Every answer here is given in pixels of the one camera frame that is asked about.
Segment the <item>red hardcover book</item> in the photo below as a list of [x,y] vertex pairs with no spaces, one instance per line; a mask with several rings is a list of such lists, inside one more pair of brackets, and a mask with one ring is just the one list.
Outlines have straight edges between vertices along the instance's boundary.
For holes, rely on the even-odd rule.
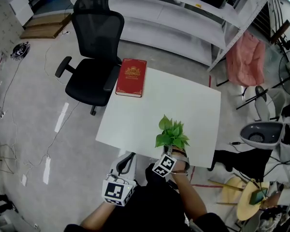
[[120,67],[115,94],[142,97],[147,61],[124,58]]

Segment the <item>green potted plant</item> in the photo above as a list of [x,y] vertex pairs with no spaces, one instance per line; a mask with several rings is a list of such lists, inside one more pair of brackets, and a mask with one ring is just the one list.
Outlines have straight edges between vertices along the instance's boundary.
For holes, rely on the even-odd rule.
[[175,148],[186,152],[186,146],[189,146],[189,138],[183,131],[184,123],[181,121],[173,121],[166,115],[159,121],[159,129],[161,133],[156,136],[155,148],[160,146],[174,146]]

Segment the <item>dark green box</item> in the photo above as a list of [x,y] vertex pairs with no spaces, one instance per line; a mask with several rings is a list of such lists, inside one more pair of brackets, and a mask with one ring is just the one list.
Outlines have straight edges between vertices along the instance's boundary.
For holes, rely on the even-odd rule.
[[250,205],[256,205],[262,202],[267,197],[268,188],[261,188],[251,193],[249,200]]

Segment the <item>brown wooden plank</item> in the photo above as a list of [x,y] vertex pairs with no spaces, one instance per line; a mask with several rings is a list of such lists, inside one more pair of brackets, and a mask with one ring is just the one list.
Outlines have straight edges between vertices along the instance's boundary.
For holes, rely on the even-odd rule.
[[274,44],[277,40],[285,33],[285,31],[290,27],[289,20],[286,20],[282,26],[272,35],[270,38],[270,43]]

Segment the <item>person's right forearm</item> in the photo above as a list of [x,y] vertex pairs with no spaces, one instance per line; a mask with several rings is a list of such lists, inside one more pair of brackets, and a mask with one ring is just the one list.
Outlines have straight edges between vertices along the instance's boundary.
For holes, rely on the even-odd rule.
[[172,177],[178,186],[187,218],[196,220],[207,214],[204,202],[189,182],[188,177],[183,174],[172,174]]

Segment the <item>black pot on floor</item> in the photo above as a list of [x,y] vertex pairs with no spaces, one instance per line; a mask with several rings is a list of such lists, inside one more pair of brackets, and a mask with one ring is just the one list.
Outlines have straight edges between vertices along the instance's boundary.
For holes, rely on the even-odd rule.
[[29,52],[30,44],[28,42],[19,43],[16,45],[10,55],[13,60],[23,59]]

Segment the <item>white cabinet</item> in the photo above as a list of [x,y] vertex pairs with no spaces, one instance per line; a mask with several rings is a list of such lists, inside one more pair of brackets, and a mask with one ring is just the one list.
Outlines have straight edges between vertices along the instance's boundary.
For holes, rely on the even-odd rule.
[[22,26],[24,26],[34,15],[29,5],[29,0],[12,0],[10,6]]

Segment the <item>person's left forearm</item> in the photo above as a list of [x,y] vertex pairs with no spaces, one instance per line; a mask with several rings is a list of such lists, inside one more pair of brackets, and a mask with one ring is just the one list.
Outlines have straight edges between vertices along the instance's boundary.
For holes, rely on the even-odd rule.
[[100,231],[115,207],[112,203],[103,202],[81,222],[80,226],[89,231]]

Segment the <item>white metal shelving rack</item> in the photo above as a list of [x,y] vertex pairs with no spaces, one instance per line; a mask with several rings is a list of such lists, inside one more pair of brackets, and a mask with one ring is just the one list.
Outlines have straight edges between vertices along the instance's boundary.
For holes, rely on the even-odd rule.
[[162,49],[214,68],[268,0],[214,7],[202,0],[109,0],[125,18],[121,39]]

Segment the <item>round wooden side table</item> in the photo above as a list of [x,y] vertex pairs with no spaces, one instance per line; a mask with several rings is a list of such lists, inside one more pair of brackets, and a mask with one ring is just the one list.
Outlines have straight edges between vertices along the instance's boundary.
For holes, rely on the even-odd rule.
[[261,199],[258,203],[254,205],[250,204],[252,193],[262,188],[268,189],[269,185],[270,185],[269,182],[261,182],[261,183],[256,183],[256,184],[253,184],[252,182],[247,183],[244,190],[242,191],[241,197],[237,204],[236,215],[240,221],[248,220],[249,218],[251,218],[253,215],[255,215],[258,212],[262,201],[266,199],[267,191],[266,190],[260,191]]

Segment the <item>black mesh office chair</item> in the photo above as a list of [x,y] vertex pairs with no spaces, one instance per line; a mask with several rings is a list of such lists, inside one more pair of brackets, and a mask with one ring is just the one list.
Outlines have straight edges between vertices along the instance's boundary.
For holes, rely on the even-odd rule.
[[66,57],[55,76],[72,73],[65,92],[90,105],[93,116],[96,107],[107,105],[119,76],[117,50],[124,22],[120,13],[110,10],[109,0],[77,0],[73,6],[72,24],[84,59],[74,68],[69,64],[72,57]]

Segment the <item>person's black clothing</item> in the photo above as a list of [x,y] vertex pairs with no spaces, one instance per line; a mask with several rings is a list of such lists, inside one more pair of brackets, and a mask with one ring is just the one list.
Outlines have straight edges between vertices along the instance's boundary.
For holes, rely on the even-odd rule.
[[[100,231],[68,224],[63,232],[229,232],[215,213],[188,219],[179,190],[154,173],[153,167],[150,164],[145,170],[147,185],[137,186],[124,207],[116,205]],[[184,163],[178,161],[176,169],[183,170]]]

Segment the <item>yellow wooden stool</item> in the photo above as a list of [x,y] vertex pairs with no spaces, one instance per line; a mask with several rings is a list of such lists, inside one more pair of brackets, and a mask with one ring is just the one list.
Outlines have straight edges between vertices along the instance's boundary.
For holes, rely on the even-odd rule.
[[222,188],[217,202],[217,204],[221,205],[237,205],[242,192],[244,191],[244,187],[247,184],[237,176],[230,178],[226,183],[220,183],[210,179],[208,181]]

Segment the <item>grey plastic chair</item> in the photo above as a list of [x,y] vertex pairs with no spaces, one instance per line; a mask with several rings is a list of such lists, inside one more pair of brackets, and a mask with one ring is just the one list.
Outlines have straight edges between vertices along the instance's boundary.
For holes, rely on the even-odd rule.
[[255,108],[260,121],[284,121],[282,110],[286,105],[286,94],[281,88],[270,88],[266,93],[261,94],[265,89],[262,86],[255,87],[256,95]]
[[239,228],[239,232],[257,232],[263,213],[264,211],[259,210],[255,215],[246,221],[237,220],[235,225]]

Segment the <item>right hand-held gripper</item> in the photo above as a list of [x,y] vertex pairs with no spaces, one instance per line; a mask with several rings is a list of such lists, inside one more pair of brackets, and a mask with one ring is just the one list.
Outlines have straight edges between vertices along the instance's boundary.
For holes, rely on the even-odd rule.
[[[169,174],[185,174],[188,175],[188,169],[190,168],[189,159],[183,155],[174,155],[172,153],[172,145],[163,146],[164,154],[154,164],[152,171],[160,177],[165,177]],[[177,162],[184,163],[183,170],[174,170]]]

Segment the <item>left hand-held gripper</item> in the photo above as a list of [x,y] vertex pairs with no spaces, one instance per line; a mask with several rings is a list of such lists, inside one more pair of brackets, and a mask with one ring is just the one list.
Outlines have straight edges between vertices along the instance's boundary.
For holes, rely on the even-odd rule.
[[105,202],[117,206],[127,204],[137,186],[137,183],[131,180],[135,178],[136,165],[137,157],[133,152],[120,156],[112,163],[110,174],[107,174],[102,184],[101,196]]

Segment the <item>pink cloth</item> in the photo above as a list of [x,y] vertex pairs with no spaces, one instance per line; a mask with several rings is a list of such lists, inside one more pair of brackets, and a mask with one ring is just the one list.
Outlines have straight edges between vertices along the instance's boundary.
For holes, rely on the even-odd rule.
[[248,31],[226,54],[227,78],[243,87],[264,83],[265,43]]

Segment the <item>beige locker cabinet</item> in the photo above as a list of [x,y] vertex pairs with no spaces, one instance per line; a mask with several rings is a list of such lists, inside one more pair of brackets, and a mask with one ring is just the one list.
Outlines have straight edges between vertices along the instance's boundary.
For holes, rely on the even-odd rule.
[[24,29],[7,0],[0,0],[0,50],[9,55]]

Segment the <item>white square table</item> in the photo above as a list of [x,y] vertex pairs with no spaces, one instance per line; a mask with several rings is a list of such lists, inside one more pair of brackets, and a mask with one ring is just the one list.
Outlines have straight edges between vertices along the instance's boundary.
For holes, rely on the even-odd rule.
[[221,93],[190,80],[147,68],[140,98],[112,93],[96,140],[129,152],[160,158],[159,122],[166,116],[184,124],[192,166],[208,168],[216,147]]

